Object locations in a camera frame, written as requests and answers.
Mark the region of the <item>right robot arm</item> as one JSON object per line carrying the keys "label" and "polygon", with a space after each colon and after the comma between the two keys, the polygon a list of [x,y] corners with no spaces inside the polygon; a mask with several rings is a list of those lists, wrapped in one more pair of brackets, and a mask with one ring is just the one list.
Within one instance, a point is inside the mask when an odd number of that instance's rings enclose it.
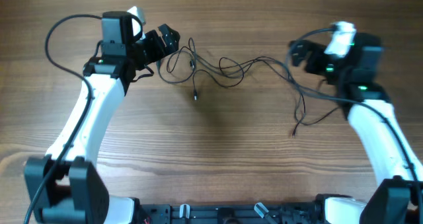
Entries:
{"label": "right robot arm", "polygon": [[334,96],[294,82],[301,95],[337,103],[358,135],[373,168],[377,189],[368,202],[350,196],[321,194],[312,213],[320,223],[421,223],[422,163],[395,117],[385,89],[375,83],[383,47],[367,33],[335,32],[329,45],[308,40],[289,43],[286,61],[304,61],[305,71],[335,86]]}

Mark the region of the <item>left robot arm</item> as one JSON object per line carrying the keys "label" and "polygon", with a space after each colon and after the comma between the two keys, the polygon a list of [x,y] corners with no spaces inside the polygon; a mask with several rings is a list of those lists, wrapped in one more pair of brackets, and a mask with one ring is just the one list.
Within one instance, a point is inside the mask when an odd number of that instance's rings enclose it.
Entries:
{"label": "left robot arm", "polygon": [[81,92],[65,127],[42,158],[26,162],[30,205],[25,222],[152,221],[137,198],[109,194],[96,162],[107,126],[129,85],[153,76],[150,65],[178,50],[180,34],[166,24],[144,32],[136,9],[105,12],[100,21],[102,39],[78,74]]}

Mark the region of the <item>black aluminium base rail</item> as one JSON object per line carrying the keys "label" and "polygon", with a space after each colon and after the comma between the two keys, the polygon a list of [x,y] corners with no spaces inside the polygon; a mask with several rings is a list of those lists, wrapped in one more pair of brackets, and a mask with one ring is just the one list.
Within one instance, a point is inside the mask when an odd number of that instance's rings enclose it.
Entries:
{"label": "black aluminium base rail", "polygon": [[226,223],[326,223],[318,202],[268,205],[139,205],[134,223],[226,224]]}

